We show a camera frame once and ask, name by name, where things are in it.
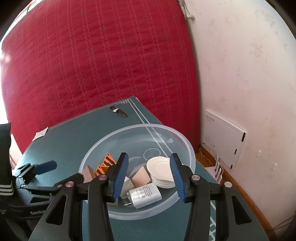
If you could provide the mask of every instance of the red quilted fabric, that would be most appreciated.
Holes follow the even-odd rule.
[[[37,131],[131,95],[198,145],[196,66],[176,0],[44,0],[2,52],[3,99],[22,152]]]

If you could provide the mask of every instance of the white electrical panel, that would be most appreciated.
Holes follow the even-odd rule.
[[[210,110],[205,110],[205,121],[203,130],[203,142],[214,153],[218,152],[219,158],[233,170],[245,142],[246,132],[216,115]]]

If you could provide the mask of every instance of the teal table surface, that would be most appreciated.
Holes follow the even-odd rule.
[[[110,106],[120,108],[128,117],[113,113]],[[109,133],[131,125],[161,122],[151,114],[135,97],[111,103],[82,115],[76,116],[48,129],[45,136],[33,141],[17,167],[26,163],[40,164],[55,160],[56,170],[36,176],[31,184],[52,186],[56,182],[78,172],[81,161],[88,150]],[[195,174],[209,182],[215,182],[211,175],[196,162]],[[141,220],[123,221],[110,219],[115,241],[172,241],[183,240],[186,232],[190,204],[178,200],[167,210]],[[211,203],[209,241],[215,240],[215,202]],[[83,204],[83,240],[88,241],[87,204]]]

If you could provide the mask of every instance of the transparent plastic bowl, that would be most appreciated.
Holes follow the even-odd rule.
[[[79,172],[89,165],[96,169],[109,152],[114,160],[118,160],[122,152],[129,157],[127,176],[133,175],[142,167],[146,168],[147,161],[155,156],[170,157],[177,153],[181,162],[195,170],[195,154],[190,142],[180,132],[167,126],[156,124],[139,124],[116,130],[100,139],[83,158]],[[136,220],[156,215],[172,206],[179,197],[176,188],[158,188],[162,200],[148,206],[136,209],[124,206],[128,202],[118,199],[118,206],[108,205],[109,217],[120,220]]]

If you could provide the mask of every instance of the wooden floor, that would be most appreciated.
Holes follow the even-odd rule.
[[[195,157],[203,167],[212,167],[215,165],[215,162],[216,162],[214,157],[202,146],[200,146],[200,150],[195,153]],[[231,182],[235,186],[235,188],[240,192],[240,194],[246,200],[248,205],[251,207],[252,211],[256,215],[257,219],[261,223],[264,230],[268,230],[266,232],[266,234],[267,234],[269,240],[270,241],[277,240],[277,236],[276,236],[275,232],[270,231],[270,230],[272,230],[270,223],[267,221],[266,217],[263,215],[263,213],[260,211],[260,209],[254,203],[254,201],[244,191],[244,189],[242,189],[242,187],[237,183],[237,181],[234,180],[233,177],[226,170],[224,170],[221,183],[224,183],[227,181]]]

